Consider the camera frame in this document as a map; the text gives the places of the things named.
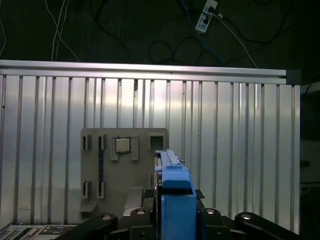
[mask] black strip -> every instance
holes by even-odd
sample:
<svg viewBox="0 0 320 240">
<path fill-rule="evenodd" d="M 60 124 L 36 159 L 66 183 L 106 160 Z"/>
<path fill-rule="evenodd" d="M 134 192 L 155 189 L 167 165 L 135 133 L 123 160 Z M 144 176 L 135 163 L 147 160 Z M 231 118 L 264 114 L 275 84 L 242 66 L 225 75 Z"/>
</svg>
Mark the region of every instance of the black strip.
<svg viewBox="0 0 320 240">
<path fill-rule="evenodd" d="M 98 191 L 99 191 L 99 196 L 102 195 L 102 183 L 104 181 L 104 150 L 102 147 L 102 137 L 99 136 L 99 159 L 98 159 L 98 181 L 99 181 L 99 186 L 98 186 Z"/>
</svg>

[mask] electrical outlet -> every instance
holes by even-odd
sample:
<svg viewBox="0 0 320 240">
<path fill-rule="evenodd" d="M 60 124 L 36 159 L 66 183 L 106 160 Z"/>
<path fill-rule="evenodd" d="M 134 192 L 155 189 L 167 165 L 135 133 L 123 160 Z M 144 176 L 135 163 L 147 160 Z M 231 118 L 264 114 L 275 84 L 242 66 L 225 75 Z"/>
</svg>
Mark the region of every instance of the electrical outlet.
<svg viewBox="0 0 320 240">
<path fill-rule="evenodd" d="M 205 5 L 204 5 L 204 8 L 202 10 L 203 13 L 206 13 L 208 14 L 208 9 L 210 7 L 216 9 L 218 6 L 218 2 L 214 1 L 214 0 L 207 0 Z M 207 16 L 205 14 L 201 13 L 200 17 L 199 17 L 199 20 L 198 20 L 198 23 L 196 24 L 195 26 L 195 29 L 200 33 L 200 34 L 205 34 L 207 29 L 208 29 L 208 26 L 210 24 L 210 21 L 211 21 L 211 16 L 208 15 L 208 23 L 206 24 L 204 21 L 206 20 Z"/>
</svg>

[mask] rectangular slot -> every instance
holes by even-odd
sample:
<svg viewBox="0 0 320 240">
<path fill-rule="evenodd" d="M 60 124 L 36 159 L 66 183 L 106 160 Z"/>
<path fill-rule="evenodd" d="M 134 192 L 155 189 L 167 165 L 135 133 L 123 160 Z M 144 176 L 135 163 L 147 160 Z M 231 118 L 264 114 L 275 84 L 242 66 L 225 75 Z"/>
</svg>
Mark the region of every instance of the rectangular slot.
<svg viewBox="0 0 320 240">
<path fill-rule="evenodd" d="M 85 136 L 82 137 L 82 149 L 83 150 L 88 150 L 87 149 L 87 141 L 86 141 L 86 137 Z"/>
<path fill-rule="evenodd" d="M 149 133 L 148 134 L 148 149 L 149 150 L 166 150 L 167 142 L 164 134 Z"/>
<path fill-rule="evenodd" d="M 107 135 L 99 136 L 99 149 L 104 151 L 107 149 Z"/>
<path fill-rule="evenodd" d="M 105 198 L 105 182 L 98 183 L 98 199 L 104 199 Z"/>
<path fill-rule="evenodd" d="M 82 196 L 81 198 L 82 199 L 89 199 L 90 196 L 89 196 L 89 191 L 90 191 L 90 181 L 84 181 L 82 183 Z"/>
<path fill-rule="evenodd" d="M 90 150 L 90 140 L 91 140 L 90 134 L 82 136 L 82 150 L 84 151 Z"/>
</svg>

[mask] black cable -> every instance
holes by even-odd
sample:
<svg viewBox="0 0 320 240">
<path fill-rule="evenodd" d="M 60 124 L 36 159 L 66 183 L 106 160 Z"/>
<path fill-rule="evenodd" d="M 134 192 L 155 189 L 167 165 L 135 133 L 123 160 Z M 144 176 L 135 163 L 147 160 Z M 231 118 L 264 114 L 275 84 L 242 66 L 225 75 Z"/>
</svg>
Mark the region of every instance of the black cable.
<svg viewBox="0 0 320 240">
<path fill-rule="evenodd" d="M 319 75 L 320 75 L 320 71 L 317 72 L 317 74 L 315 75 L 315 79 L 314 79 L 312 82 L 310 82 L 310 84 L 309 84 L 308 87 L 306 88 L 303 96 L 301 97 L 301 100 L 306 97 L 306 95 L 307 95 L 307 93 L 308 93 L 308 91 L 309 91 L 309 88 L 311 87 L 312 84 L 314 84 L 314 83 L 317 81 L 317 77 L 318 77 Z"/>
<path fill-rule="evenodd" d="M 320 181 L 306 181 L 306 182 L 300 182 L 300 184 L 320 184 Z"/>
<path fill-rule="evenodd" d="M 281 24 L 279 25 L 279 27 L 278 27 L 278 29 L 276 30 L 276 32 L 275 32 L 275 34 L 273 35 L 273 37 L 270 38 L 269 40 L 255 40 L 255 39 L 250 39 L 250 38 L 248 38 L 248 37 L 245 37 L 245 36 L 241 33 L 241 31 L 237 28 L 237 26 L 236 26 L 230 19 L 228 19 L 226 16 L 223 16 L 223 19 L 224 19 L 226 22 L 228 22 L 230 25 L 233 26 L 233 28 L 237 31 L 238 35 L 239 35 L 243 40 L 245 40 L 245 41 L 247 41 L 247 42 L 250 42 L 250 43 L 255 43 L 255 44 L 269 44 L 269 43 L 271 43 L 271 42 L 279 35 L 279 33 L 281 32 L 284 24 L 286 23 L 287 17 L 288 17 L 288 15 L 289 15 L 289 13 L 290 13 L 293 5 L 294 5 L 294 0 L 291 0 L 290 6 L 288 7 L 287 11 L 285 12 L 284 17 L 283 17 L 283 19 L 282 19 L 282 21 L 281 21 Z"/>
<path fill-rule="evenodd" d="M 101 14 L 102 9 L 104 8 L 105 4 L 107 3 L 107 0 L 103 0 L 103 2 L 100 4 L 100 7 L 96 11 L 96 14 L 94 16 L 94 19 L 97 20 Z"/>
<path fill-rule="evenodd" d="M 94 12 L 92 10 L 92 0 L 89 0 L 89 5 L 90 5 L 90 13 L 91 13 L 91 17 L 93 19 L 93 21 L 96 23 L 96 25 L 104 32 L 106 33 L 107 35 L 109 35 L 110 37 L 114 38 L 119 45 L 121 45 L 124 49 L 124 51 L 126 52 L 126 55 L 130 61 L 130 63 L 132 63 L 132 58 L 131 58 L 131 55 L 130 55 L 130 52 L 128 50 L 128 48 L 126 47 L 125 43 L 120 39 L 118 38 L 117 36 L 115 36 L 113 33 L 109 32 L 108 30 L 106 30 L 99 22 L 98 20 L 95 19 L 95 15 L 94 15 Z"/>
<path fill-rule="evenodd" d="M 195 41 L 195 42 L 199 45 L 199 49 L 200 49 L 199 55 L 198 55 L 198 57 L 196 58 L 196 60 L 195 60 L 193 63 L 189 63 L 189 62 L 185 62 L 185 61 L 182 61 L 182 60 L 178 60 L 177 57 L 176 57 L 177 52 L 178 52 L 179 48 L 181 47 L 181 45 L 182 45 L 185 41 L 188 41 L 188 40 L 193 40 L 193 41 Z M 164 59 L 160 59 L 160 60 L 155 60 L 155 59 L 153 58 L 153 56 L 152 56 L 152 49 L 153 49 L 153 48 L 155 47 L 155 45 L 157 45 L 157 44 L 161 44 L 161 45 L 165 46 L 165 48 L 166 48 L 166 49 L 168 50 L 168 52 L 169 52 L 169 57 L 164 58 Z M 178 63 L 178 64 L 182 64 L 182 65 L 198 65 L 198 62 L 199 62 L 200 58 L 201 58 L 204 54 L 207 54 L 207 53 L 210 53 L 210 54 L 212 55 L 212 53 L 211 53 L 209 50 L 205 50 L 205 51 L 204 51 L 201 42 L 198 40 L 198 38 L 193 37 L 193 36 L 187 36 L 187 37 L 183 38 L 183 39 L 178 43 L 178 45 L 174 48 L 174 50 L 172 50 L 171 46 L 170 46 L 167 42 L 165 42 L 165 41 L 163 41 L 163 40 L 155 40 L 155 41 L 153 41 L 153 42 L 149 45 L 149 47 L 148 47 L 148 56 L 149 56 L 149 59 L 150 59 L 153 63 L 155 63 L 155 64 L 168 64 L 168 63 L 172 62 L 172 63 Z"/>
<path fill-rule="evenodd" d="M 266 1 L 261 1 L 261 0 L 253 0 L 255 4 L 259 5 L 259 6 L 264 6 L 267 4 L 270 4 L 273 2 L 273 0 L 266 0 Z"/>
<path fill-rule="evenodd" d="M 162 44 L 162 45 L 164 45 L 164 46 L 168 49 L 168 51 L 170 52 L 170 57 L 165 58 L 165 59 L 161 59 L 161 60 L 159 60 L 159 61 L 156 61 L 156 60 L 152 57 L 152 54 L 151 54 L 151 50 L 152 50 L 153 46 L 156 45 L 156 44 Z M 167 62 L 167 61 L 170 61 L 170 60 L 173 60 L 173 59 L 174 59 L 174 52 L 172 51 L 171 46 L 170 46 L 167 42 L 162 41 L 162 40 L 156 40 L 156 41 L 153 41 L 153 42 L 149 45 L 149 47 L 148 47 L 148 56 L 149 56 L 149 59 L 150 59 L 154 64 L 163 64 L 163 63 L 165 63 L 165 62 Z"/>
<path fill-rule="evenodd" d="M 306 14 L 305 17 L 301 18 L 300 20 L 296 21 L 294 24 L 288 26 L 288 27 L 285 28 L 283 31 L 279 32 L 279 34 L 273 39 L 273 41 L 274 41 L 275 39 L 279 38 L 280 36 L 282 36 L 283 34 L 285 34 L 286 32 L 288 32 L 289 30 L 291 30 L 292 28 L 294 28 L 296 25 L 304 22 L 305 20 L 307 20 L 307 19 L 309 19 L 309 18 L 311 18 L 311 17 L 312 17 L 312 14 L 310 14 L 310 13 L 309 13 L 309 14 Z M 262 49 L 262 48 L 270 45 L 273 41 L 258 46 L 257 48 L 249 51 L 249 54 L 254 53 L 255 51 L 258 51 L 258 50 L 260 50 L 260 49 Z M 229 63 L 235 62 L 235 61 L 240 60 L 240 59 L 242 59 L 242 58 L 245 58 L 245 57 L 247 57 L 247 56 L 248 56 L 247 54 L 238 56 L 238 57 L 236 57 L 236 58 L 234 58 L 234 59 L 232 59 L 232 60 L 226 61 L 224 64 L 229 64 Z"/>
</svg>

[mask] bolt head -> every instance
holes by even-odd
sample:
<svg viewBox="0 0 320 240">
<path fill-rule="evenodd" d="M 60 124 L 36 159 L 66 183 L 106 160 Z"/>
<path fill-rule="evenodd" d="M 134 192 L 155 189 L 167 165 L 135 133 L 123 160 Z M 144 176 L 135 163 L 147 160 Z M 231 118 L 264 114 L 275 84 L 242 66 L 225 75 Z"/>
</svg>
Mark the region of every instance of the bolt head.
<svg viewBox="0 0 320 240">
<path fill-rule="evenodd" d="M 107 221 L 107 220 L 110 220 L 111 219 L 111 216 L 110 215 L 104 215 L 103 217 L 102 217 L 102 220 L 104 220 L 104 221 Z"/>
<path fill-rule="evenodd" d="M 248 214 L 242 214 L 241 217 L 242 217 L 244 220 L 250 220 L 250 219 L 251 219 L 251 216 L 248 215 Z"/>
<path fill-rule="evenodd" d="M 213 209 L 207 209 L 206 212 L 207 212 L 208 214 L 214 214 L 214 213 L 215 213 L 215 210 L 213 210 Z"/>
</svg>

